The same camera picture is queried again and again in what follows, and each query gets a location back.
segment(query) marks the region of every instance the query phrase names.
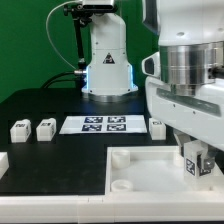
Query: robotic manipulator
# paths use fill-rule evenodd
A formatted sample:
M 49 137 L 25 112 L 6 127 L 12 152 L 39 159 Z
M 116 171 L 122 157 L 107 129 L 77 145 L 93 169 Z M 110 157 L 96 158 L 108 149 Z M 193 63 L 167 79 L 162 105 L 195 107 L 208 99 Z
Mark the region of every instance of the robotic manipulator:
M 143 0 L 143 17 L 159 35 L 159 52 L 142 62 L 150 114 L 175 128 L 194 175 L 210 174 L 224 151 L 224 1 Z
M 83 96 L 100 102 L 121 101 L 138 90 L 133 83 L 133 68 L 127 60 L 126 25 L 116 11 L 114 0 L 83 0 L 70 8 L 64 7 L 64 14 L 71 13 L 74 21 L 80 69 L 75 72 L 86 75 Z M 87 66 L 81 28 L 88 24 L 92 61 Z

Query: round hole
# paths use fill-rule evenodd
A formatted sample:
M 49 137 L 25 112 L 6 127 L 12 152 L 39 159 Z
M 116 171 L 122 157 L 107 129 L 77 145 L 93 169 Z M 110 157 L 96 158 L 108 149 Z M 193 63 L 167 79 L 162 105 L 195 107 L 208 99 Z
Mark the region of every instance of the round hole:
M 128 180 L 115 180 L 111 184 L 112 192 L 128 192 L 133 191 L 133 184 Z
M 219 31 L 220 33 L 223 33 L 223 32 L 224 32 L 224 29 L 223 29 L 223 28 L 219 28 L 218 31 Z
M 177 36 L 178 36 L 178 37 L 182 37 L 182 36 L 184 36 L 184 35 L 185 35 L 184 32 L 179 32 L 179 33 L 177 33 Z

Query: green wall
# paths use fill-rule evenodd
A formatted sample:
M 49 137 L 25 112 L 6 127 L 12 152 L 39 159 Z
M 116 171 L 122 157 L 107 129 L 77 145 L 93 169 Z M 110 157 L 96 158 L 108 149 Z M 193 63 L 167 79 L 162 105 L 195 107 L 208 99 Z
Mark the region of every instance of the green wall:
M 39 88 L 47 79 L 70 71 L 53 51 L 46 35 L 48 13 L 63 0 L 0 0 L 0 102 L 16 90 Z M 157 37 L 142 25 L 141 0 L 117 1 L 127 24 L 127 52 L 135 70 L 135 82 L 144 85 L 143 58 L 157 50 Z M 50 21 L 55 45 L 76 66 L 77 53 L 71 17 L 58 10 Z M 83 32 L 87 61 L 90 61 L 90 37 Z M 74 84 L 60 84 L 72 87 Z

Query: marker sheet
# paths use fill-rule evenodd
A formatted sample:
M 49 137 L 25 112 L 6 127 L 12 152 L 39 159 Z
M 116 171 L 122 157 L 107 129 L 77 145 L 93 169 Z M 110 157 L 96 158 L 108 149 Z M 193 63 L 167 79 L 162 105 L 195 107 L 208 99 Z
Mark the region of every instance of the marker sheet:
M 68 116 L 59 134 L 147 133 L 144 116 Z

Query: black table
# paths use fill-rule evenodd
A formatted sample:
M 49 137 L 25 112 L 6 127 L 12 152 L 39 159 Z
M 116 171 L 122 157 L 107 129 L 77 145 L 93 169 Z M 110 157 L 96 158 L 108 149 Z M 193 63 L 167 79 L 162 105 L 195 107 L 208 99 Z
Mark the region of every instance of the black table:
M 1 196 L 103 195 L 109 146 L 176 144 L 168 128 L 166 141 L 152 141 L 142 134 L 59 135 L 67 116 L 149 114 L 144 90 L 119 103 L 85 100 L 76 89 L 26 89 L 0 104 L 0 151 L 8 152 L 10 168 L 0 181 Z M 38 142 L 36 127 L 42 119 L 55 118 L 57 133 L 52 142 Z M 32 136 L 26 143 L 11 143 L 10 128 L 29 119 Z

